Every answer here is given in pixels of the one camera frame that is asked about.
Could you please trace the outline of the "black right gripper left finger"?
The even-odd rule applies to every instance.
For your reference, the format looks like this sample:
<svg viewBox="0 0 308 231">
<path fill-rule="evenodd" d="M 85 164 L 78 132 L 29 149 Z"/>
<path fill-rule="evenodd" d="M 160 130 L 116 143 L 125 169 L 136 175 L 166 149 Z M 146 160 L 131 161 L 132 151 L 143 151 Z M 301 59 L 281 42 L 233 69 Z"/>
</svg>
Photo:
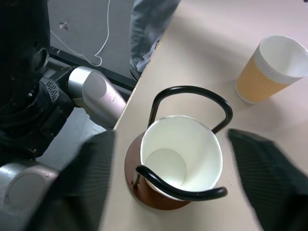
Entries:
<svg viewBox="0 0 308 231">
<path fill-rule="evenodd" d="M 31 231 L 98 231 L 109 188 L 115 131 L 82 144 L 31 216 Z"/>
</svg>

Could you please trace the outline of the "person's leg in jeans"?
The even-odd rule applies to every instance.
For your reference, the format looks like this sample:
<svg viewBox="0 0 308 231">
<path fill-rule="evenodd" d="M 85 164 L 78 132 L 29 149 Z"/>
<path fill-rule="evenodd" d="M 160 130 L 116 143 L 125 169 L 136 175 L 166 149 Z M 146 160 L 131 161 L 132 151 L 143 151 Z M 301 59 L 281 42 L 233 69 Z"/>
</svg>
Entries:
<svg viewBox="0 0 308 231">
<path fill-rule="evenodd" d="M 181 0 L 135 0 L 130 18 L 130 76 L 138 81 Z"/>
</svg>

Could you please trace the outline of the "black metal floor frame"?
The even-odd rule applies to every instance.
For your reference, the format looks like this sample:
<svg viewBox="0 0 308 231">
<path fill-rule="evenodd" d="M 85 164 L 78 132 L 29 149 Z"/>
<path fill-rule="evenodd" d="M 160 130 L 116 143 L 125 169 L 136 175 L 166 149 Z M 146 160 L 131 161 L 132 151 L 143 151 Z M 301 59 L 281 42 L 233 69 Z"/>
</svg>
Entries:
<svg viewBox="0 0 308 231">
<path fill-rule="evenodd" d="M 137 82 L 134 81 L 133 79 L 125 77 L 119 73 L 116 73 L 101 66 L 98 67 L 92 66 L 86 60 L 53 46 L 50 47 L 50 57 L 69 66 L 84 66 L 97 70 L 102 74 L 104 74 L 112 84 L 122 87 L 129 91 L 133 91 L 137 84 Z"/>
</svg>

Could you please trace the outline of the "white paper cup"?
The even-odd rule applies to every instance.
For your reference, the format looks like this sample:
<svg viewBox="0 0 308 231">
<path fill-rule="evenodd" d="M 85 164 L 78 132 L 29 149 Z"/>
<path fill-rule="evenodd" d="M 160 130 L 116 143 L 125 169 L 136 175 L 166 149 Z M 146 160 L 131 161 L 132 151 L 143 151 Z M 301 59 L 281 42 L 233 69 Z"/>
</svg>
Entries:
<svg viewBox="0 0 308 231">
<path fill-rule="evenodd" d="M 183 115 L 168 116 L 150 125 L 141 140 L 140 160 L 167 184 L 187 192 L 213 189 L 223 169 L 215 134 Z"/>
</svg>

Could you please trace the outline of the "orange ribbed paper cup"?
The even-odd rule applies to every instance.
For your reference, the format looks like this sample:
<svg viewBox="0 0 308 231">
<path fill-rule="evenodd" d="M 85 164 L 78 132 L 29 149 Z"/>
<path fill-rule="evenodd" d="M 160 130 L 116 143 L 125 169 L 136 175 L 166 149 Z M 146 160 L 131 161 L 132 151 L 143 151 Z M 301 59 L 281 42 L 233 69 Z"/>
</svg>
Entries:
<svg viewBox="0 0 308 231">
<path fill-rule="evenodd" d="M 248 103 L 258 103 L 308 77 L 308 50 L 285 36 L 262 39 L 237 79 L 235 90 Z"/>
</svg>

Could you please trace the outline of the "silver robot leg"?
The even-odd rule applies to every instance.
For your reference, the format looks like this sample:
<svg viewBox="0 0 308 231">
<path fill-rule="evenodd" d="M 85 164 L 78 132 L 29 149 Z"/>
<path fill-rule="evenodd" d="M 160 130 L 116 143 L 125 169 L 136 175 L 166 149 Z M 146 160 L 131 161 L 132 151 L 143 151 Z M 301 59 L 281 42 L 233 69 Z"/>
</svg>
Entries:
<svg viewBox="0 0 308 231">
<path fill-rule="evenodd" d="M 106 76 L 88 67 L 80 66 L 72 71 L 68 90 L 74 103 L 105 129 L 115 127 L 126 106 L 126 101 Z"/>
<path fill-rule="evenodd" d="M 0 231 L 20 231 L 58 171 L 35 160 L 0 167 Z"/>
</svg>

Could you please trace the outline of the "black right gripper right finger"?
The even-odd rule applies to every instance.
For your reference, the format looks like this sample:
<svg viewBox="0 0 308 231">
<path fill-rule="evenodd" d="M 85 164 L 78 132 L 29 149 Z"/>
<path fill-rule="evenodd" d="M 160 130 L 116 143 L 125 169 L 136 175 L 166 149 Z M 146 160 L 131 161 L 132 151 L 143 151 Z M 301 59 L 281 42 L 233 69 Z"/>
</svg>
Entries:
<svg viewBox="0 0 308 231">
<path fill-rule="evenodd" d="M 273 141 L 233 128 L 227 135 L 263 231 L 308 231 L 308 177 Z"/>
</svg>

